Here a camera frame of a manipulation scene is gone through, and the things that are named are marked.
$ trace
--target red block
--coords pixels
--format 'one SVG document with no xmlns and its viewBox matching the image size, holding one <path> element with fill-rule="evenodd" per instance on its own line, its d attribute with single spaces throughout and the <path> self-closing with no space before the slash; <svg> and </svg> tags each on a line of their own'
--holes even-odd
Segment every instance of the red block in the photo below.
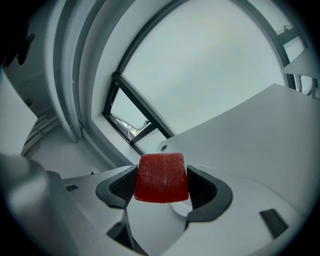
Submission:
<svg viewBox="0 0 320 256">
<path fill-rule="evenodd" d="M 173 203 L 189 198 L 181 153 L 144 154 L 135 179 L 134 197 L 150 203 Z"/>
</svg>

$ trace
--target window frame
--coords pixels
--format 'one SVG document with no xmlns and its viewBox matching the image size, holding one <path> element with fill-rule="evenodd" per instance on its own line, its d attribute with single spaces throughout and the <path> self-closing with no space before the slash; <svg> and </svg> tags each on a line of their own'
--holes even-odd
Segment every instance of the window frame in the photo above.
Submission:
<svg viewBox="0 0 320 256">
<path fill-rule="evenodd" d="M 125 70 L 130 58 L 139 47 L 140 43 L 148 35 L 148 33 L 169 13 L 175 10 L 177 7 L 182 5 L 188 0 L 172 0 L 161 10 L 159 10 L 139 31 L 135 36 L 130 46 L 126 50 L 124 56 L 122 57 L 117 70 L 112 74 L 112 81 L 110 88 L 108 90 L 103 116 L 110 122 L 110 124 L 115 128 L 115 130 L 140 154 L 143 155 L 144 152 L 136 145 L 136 142 L 144 138 L 146 135 L 151 133 L 153 130 L 158 129 L 167 139 L 173 137 L 175 133 L 166 124 L 166 122 L 160 117 L 160 115 L 150 106 L 150 104 L 136 91 L 136 89 L 130 84 L 130 82 L 123 76 L 123 71 Z M 272 28 L 267 19 L 259 12 L 259 10 L 253 6 L 248 0 L 231 0 L 239 6 L 251 19 L 257 24 L 261 31 L 265 34 L 266 38 L 271 43 L 280 66 L 284 68 L 290 61 L 284 45 L 296 37 L 300 37 L 304 43 L 305 48 L 308 47 L 304 35 L 301 33 L 299 27 L 296 27 L 297 23 L 293 21 L 293 17 L 288 17 L 284 12 L 282 6 L 277 7 L 282 11 L 287 19 L 293 24 L 294 28 L 285 29 L 283 33 L 277 34 Z M 293 74 L 284 74 L 285 86 L 296 90 L 296 84 Z M 109 117 L 113 102 L 116 98 L 118 89 L 121 89 L 125 95 L 133 102 L 133 104 L 141 111 L 141 113 L 151 122 L 148 127 L 142 130 L 135 138 L 130 140 L 124 131 L 118 127 Z"/>
</svg>

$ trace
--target red object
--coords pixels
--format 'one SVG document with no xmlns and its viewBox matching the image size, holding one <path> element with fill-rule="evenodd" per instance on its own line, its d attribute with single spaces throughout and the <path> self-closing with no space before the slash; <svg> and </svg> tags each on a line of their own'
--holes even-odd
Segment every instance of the red object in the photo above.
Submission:
<svg viewBox="0 0 320 256">
<path fill-rule="evenodd" d="M 181 153 L 144 154 L 135 179 L 134 197 L 150 203 L 173 203 L 189 198 Z"/>
</svg>

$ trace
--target white floor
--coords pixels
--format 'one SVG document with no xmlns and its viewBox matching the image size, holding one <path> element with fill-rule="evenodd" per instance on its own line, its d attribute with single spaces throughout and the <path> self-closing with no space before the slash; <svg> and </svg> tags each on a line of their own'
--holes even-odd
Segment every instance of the white floor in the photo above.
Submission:
<svg viewBox="0 0 320 256">
<path fill-rule="evenodd" d="M 45 170 L 59 173 L 62 179 L 110 170 L 85 139 L 73 143 L 61 126 L 37 143 L 39 149 L 31 159 L 39 162 Z"/>
</svg>

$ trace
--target large window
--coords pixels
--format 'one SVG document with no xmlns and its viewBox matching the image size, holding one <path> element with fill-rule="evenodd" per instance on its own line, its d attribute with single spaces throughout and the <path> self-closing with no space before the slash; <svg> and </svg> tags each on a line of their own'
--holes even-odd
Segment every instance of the large window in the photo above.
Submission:
<svg viewBox="0 0 320 256">
<path fill-rule="evenodd" d="M 272 84 L 296 89 L 282 68 L 304 50 L 299 36 L 269 0 L 173 0 L 126 51 L 104 115 L 140 154 L 153 153 Z"/>
</svg>

